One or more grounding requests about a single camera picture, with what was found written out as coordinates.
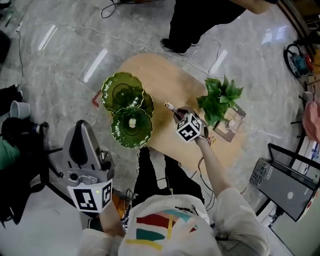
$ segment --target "white sleeve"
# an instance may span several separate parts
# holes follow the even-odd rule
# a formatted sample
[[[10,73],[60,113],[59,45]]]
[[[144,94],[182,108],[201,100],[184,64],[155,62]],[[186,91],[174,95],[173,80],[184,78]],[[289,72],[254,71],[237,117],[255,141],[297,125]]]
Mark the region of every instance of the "white sleeve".
[[[257,220],[255,212],[235,188],[227,188],[217,197],[217,208],[213,216],[219,234],[227,241],[220,241],[225,249],[249,246],[252,255],[268,256],[270,247],[267,233]]]
[[[122,237],[113,237],[94,229],[82,232],[77,256],[117,256]]]

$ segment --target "wooden table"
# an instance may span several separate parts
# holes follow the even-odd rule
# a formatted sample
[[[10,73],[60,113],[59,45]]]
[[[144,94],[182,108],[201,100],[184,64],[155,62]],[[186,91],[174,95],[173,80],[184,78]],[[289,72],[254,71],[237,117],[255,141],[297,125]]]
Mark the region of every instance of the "wooden table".
[[[153,132],[147,145],[181,162],[188,170],[197,170],[202,153],[194,141],[186,143],[176,134],[173,113],[164,103],[168,101],[176,108],[191,107],[203,118],[203,110],[200,111],[196,98],[207,95],[204,81],[199,82],[169,60],[153,53],[138,54],[129,58],[118,72],[129,72],[139,78],[145,91],[154,100]],[[232,142],[227,142],[212,129],[209,133],[216,138],[211,147],[221,164],[225,168],[234,164],[242,152],[241,145],[245,140],[245,133],[237,133]],[[203,162],[201,171],[207,173]]]

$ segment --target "white shirt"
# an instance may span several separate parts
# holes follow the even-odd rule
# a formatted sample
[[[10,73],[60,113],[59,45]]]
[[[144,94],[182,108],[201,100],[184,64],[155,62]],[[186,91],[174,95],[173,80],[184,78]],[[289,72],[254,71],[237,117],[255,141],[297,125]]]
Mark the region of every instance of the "white shirt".
[[[154,195],[131,209],[123,238],[85,229],[77,255],[269,255],[267,234],[237,189],[225,189],[215,203],[213,230],[200,199]]]

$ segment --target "green glass plate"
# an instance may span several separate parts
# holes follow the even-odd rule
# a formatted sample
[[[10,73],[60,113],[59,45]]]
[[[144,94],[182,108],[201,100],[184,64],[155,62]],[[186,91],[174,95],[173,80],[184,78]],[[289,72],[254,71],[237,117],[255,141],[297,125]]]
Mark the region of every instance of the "green glass plate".
[[[142,101],[142,104],[141,104],[140,108],[143,109],[145,111],[145,113],[152,118],[152,113],[155,110],[155,108],[154,108],[154,100],[145,91],[143,91],[142,95],[143,95],[143,101]]]
[[[115,114],[122,108],[138,107],[143,101],[143,87],[130,73],[119,72],[109,77],[102,87],[102,103]]]
[[[154,129],[151,117],[135,106],[120,109],[112,121],[111,132],[114,139],[126,148],[143,147]]]

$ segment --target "green cloth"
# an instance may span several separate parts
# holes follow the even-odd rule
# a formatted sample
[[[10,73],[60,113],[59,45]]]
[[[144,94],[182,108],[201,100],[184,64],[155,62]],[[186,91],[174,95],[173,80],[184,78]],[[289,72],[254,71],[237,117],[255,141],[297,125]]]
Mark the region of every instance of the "green cloth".
[[[11,146],[0,136],[0,170],[12,165],[20,158],[20,151],[16,146]]]

